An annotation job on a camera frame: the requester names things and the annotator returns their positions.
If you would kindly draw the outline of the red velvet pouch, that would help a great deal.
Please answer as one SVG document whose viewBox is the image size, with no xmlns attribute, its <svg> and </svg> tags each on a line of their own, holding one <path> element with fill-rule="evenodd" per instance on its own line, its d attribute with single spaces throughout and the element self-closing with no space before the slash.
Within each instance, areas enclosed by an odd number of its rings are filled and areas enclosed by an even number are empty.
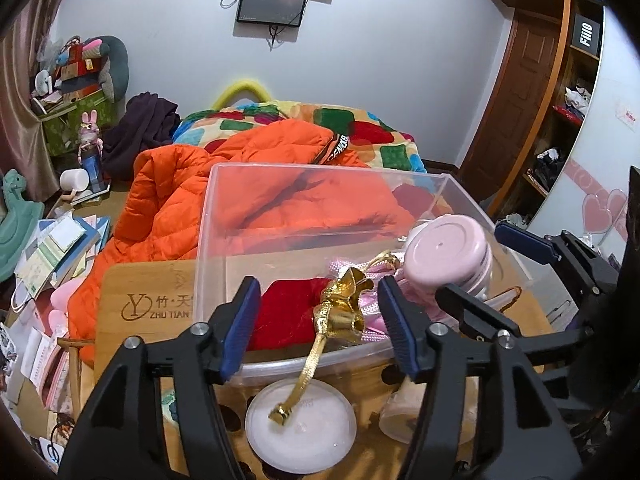
<svg viewBox="0 0 640 480">
<path fill-rule="evenodd" d="M 329 285 L 328 278 L 274 281 L 260 298 L 248 351 L 280 350 L 311 344 L 314 308 Z"/>
</svg>

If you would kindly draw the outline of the white cotton pad container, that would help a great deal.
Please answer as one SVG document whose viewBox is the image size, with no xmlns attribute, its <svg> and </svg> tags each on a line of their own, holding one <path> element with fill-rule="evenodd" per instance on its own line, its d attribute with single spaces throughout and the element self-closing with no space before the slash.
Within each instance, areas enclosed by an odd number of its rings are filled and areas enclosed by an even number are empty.
<svg viewBox="0 0 640 480">
<path fill-rule="evenodd" d="M 332 386 L 313 380 L 280 425 L 269 414 L 293 387 L 292 378 L 282 379 L 254 397 L 245 414 L 246 440 L 264 463 L 288 474 L 330 469 L 346 457 L 356 440 L 352 404 Z"/>
</svg>

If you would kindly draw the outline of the clear plastic storage bin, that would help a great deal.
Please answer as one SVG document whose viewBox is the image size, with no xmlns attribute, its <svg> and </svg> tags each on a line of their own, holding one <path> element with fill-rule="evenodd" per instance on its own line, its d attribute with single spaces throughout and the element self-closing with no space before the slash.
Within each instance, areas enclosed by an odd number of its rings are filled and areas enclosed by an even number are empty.
<svg viewBox="0 0 640 480">
<path fill-rule="evenodd" d="M 492 250 L 493 297 L 532 277 L 497 243 L 495 226 L 449 174 L 343 166 L 225 162 L 204 195 L 193 317 L 205 321 L 243 278 L 262 289 L 277 280 L 325 278 L 334 259 L 368 261 L 398 250 L 409 231 L 443 214 L 480 222 Z"/>
</svg>

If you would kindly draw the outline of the stack of books papers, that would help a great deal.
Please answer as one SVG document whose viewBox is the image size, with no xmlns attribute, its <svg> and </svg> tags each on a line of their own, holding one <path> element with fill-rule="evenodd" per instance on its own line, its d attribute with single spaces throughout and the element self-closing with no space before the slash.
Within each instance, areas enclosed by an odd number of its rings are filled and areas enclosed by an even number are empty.
<svg viewBox="0 0 640 480">
<path fill-rule="evenodd" d="M 70 338 L 70 297 L 110 235 L 107 217 L 68 212 L 36 223 L 14 273 L 11 307 L 17 318 L 1 326 L 1 391 L 10 403 L 18 401 L 27 380 L 47 410 L 70 414 L 76 408 L 70 367 L 79 361 L 79 351 L 58 341 Z"/>
</svg>

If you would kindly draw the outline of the orange puffer jacket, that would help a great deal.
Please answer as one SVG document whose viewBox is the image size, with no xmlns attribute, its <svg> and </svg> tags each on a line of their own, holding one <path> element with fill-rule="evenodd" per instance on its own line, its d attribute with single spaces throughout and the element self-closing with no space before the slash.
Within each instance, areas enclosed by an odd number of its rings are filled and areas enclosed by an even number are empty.
<svg viewBox="0 0 640 480">
<path fill-rule="evenodd" d="M 114 234 L 67 303 L 68 333 L 96 336 L 105 272 L 115 264 L 195 257 L 209 223 L 205 199 L 222 226 L 239 232 L 242 254 L 264 233 L 277 240 L 322 231 L 396 233 L 410 212 L 379 174 L 331 130 L 285 119 L 230 136 L 213 152 L 174 144 L 140 153 Z"/>
</svg>

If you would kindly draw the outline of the white mug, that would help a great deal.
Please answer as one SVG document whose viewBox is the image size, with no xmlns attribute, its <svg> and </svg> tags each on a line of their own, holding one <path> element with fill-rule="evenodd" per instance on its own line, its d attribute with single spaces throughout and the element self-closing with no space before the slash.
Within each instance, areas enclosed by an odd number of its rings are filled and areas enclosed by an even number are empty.
<svg viewBox="0 0 640 480">
<path fill-rule="evenodd" d="M 84 192 L 90 184 L 88 172 L 84 168 L 67 169 L 60 174 L 60 189 L 66 193 Z"/>
</svg>

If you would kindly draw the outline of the teal dinosaur plush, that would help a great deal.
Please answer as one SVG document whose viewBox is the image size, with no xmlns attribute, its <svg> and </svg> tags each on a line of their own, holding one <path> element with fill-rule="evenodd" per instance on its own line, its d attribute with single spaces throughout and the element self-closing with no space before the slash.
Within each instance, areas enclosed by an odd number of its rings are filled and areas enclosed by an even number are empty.
<svg viewBox="0 0 640 480">
<path fill-rule="evenodd" d="M 25 191 L 26 180 L 16 169 L 11 169 L 2 178 L 6 216 L 1 221 L 0 282 L 14 273 L 22 251 L 43 215 L 43 203 L 24 200 Z"/>
</svg>

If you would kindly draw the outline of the pink bunny figure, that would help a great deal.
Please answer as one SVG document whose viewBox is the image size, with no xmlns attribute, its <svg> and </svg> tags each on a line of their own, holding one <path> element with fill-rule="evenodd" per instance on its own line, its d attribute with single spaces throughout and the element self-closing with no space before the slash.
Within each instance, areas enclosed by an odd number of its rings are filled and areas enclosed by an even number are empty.
<svg viewBox="0 0 640 480">
<path fill-rule="evenodd" d="M 92 184 L 103 181 L 103 141 L 98 126 L 98 112 L 83 112 L 78 131 L 78 164 L 87 171 Z"/>
</svg>

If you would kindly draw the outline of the dark purple clothing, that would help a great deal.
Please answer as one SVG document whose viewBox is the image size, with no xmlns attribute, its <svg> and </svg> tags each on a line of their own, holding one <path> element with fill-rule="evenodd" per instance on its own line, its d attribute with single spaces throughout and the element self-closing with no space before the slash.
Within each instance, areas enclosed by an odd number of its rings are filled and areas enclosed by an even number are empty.
<svg viewBox="0 0 640 480">
<path fill-rule="evenodd" d="M 133 96 L 118 124 L 103 133 L 104 172 L 112 180 L 130 181 L 137 156 L 171 144 L 180 122 L 176 103 L 151 92 Z"/>
</svg>

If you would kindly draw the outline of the wooden wardrobe shelf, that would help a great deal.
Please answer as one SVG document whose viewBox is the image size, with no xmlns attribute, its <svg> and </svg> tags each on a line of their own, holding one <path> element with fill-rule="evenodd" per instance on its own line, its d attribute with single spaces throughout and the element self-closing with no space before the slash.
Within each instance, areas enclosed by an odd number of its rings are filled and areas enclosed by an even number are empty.
<svg viewBox="0 0 640 480">
<path fill-rule="evenodd" d="M 566 156 L 582 126 L 564 103 L 568 88 L 591 89 L 602 36 L 574 44 L 578 18 L 604 21 L 602 0 L 499 0 L 513 10 L 506 50 L 459 179 L 498 220 L 517 212 L 531 219 L 552 183 L 534 170 L 547 148 Z"/>
</svg>

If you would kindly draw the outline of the stuffed toys pile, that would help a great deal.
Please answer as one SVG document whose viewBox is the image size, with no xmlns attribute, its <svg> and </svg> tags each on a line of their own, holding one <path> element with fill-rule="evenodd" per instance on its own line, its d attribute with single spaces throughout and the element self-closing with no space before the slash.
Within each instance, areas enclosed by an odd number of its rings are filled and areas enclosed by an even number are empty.
<svg viewBox="0 0 640 480">
<path fill-rule="evenodd" d="M 75 103 L 102 91 L 107 101 L 117 103 L 129 84 L 128 52 L 115 36 L 68 40 L 50 70 L 35 78 L 32 98 L 44 102 Z"/>
</svg>

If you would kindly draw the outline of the black Fiio box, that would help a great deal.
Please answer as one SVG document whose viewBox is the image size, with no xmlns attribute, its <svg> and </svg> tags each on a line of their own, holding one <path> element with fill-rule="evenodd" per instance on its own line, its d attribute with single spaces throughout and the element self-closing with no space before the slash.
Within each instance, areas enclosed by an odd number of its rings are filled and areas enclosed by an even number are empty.
<svg viewBox="0 0 640 480">
<path fill-rule="evenodd" d="M 580 14 L 575 15 L 570 45 L 597 58 L 599 56 L 601 25 Z"/>
</svg>

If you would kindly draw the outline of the pink striped curtain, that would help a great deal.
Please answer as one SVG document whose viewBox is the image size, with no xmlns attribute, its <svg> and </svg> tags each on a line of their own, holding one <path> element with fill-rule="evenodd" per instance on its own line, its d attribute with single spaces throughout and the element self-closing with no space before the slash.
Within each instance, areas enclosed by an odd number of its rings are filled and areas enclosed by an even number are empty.
<svg viewBox="0 0 640 480">
<path fill-rule="evenodd" d="M 1 34 L 1 172 L 17 170 L 36 202 L 58 192 L 58 178 L 30 105 L 29 83 L 61 2 L 21 0 L 23 7 Z"/>
</svg>

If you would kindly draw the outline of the small black wall monitor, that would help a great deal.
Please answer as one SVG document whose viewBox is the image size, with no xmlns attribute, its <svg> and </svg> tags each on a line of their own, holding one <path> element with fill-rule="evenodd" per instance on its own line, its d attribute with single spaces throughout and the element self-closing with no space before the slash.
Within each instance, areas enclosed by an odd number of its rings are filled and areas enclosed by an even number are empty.
<svg viewBox="0 0 640 480">
<path fill-rule="evenodd" d="M 307 0 L 240 0 L 236 21 L 282 27 L 299 27 Z"/>
</svg>

